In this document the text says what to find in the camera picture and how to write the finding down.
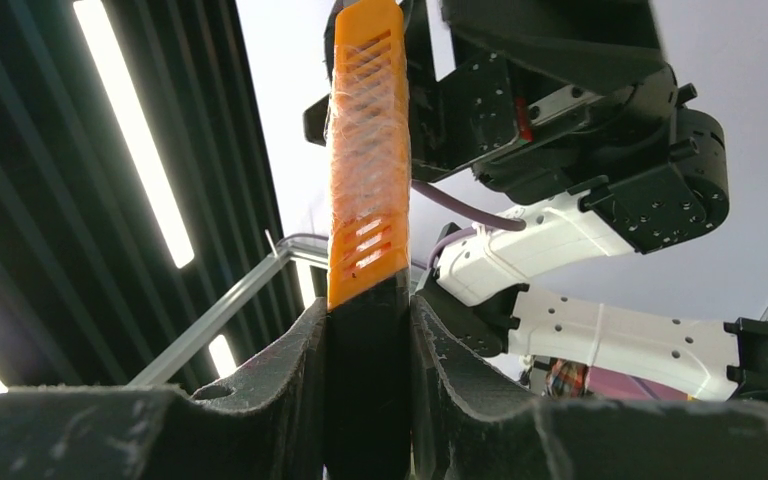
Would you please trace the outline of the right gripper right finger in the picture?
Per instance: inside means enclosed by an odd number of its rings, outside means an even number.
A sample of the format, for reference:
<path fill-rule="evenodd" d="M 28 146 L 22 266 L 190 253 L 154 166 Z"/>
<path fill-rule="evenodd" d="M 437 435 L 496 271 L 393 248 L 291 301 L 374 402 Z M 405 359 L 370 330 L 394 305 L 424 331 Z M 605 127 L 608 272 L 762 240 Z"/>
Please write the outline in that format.
<path fill-rule="evenodd" d="M 421 479 L 768 479 L 768 404 L 545 400 L 411 302 Z"/>

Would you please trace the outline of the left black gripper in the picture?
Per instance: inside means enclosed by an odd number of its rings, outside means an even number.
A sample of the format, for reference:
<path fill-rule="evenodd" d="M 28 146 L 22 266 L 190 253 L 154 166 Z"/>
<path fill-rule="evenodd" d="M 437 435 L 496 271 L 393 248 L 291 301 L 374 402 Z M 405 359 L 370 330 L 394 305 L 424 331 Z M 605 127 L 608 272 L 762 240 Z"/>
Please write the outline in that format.
<path fill-rule="evenodd" d="M 408 99 L 412 172 L 469 170 L 529 205 L 583 192 L 588 206 L 679 197 L 677 87 L 648 1 L 444 1 L 455 65 L 438 75 L 422 1 L 338 1 L 324 34 L 339 128 Z"/>

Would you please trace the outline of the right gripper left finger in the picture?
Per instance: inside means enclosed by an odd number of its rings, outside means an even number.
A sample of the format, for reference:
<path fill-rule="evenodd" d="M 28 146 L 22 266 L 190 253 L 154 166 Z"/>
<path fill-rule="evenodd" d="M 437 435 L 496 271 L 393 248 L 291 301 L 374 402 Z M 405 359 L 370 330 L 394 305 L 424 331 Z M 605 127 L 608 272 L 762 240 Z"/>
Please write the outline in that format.
<path fill-rule="evenodd" d="M 0 479 L 319 479 L 325 323 L 317 300 L 193 394 L 171 385 L 0 394 Z"/>

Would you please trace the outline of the orange utility knife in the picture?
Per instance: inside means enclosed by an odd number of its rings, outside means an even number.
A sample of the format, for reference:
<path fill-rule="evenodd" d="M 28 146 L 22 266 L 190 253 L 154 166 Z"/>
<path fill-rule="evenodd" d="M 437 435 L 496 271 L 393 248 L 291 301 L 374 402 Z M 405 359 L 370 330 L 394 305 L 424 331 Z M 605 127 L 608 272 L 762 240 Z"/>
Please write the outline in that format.
<path fill-rule="evenodd" d="M 333 57 L 325 464 L 334 479 L 404 479 L 411 142 L 401 7 L 343 7 Z"/>

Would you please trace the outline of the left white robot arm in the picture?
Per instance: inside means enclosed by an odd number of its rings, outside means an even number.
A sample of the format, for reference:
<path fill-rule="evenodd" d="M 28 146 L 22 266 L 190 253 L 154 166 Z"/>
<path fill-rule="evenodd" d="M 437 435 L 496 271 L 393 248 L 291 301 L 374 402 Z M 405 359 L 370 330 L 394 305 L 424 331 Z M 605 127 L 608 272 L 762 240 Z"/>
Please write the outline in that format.
<path fill-rule="evenodd" d="M 471 168 L 514 208 L 476 213 L 432 267 L 484 302 L 529 278 L 606 294 L 629 315 L 758 308 L 768 294 L 768 48 L 729 63 L 715 103 L 690 107 L 651 1 L 446 1 L 466 59 L 442 81 L 420 1 L 397 30 L 412 87 L 414 186 Z M 768 36 L 768 1 L 760 15 Z M 732 128 L 725 133 L 725 126 Z"/>

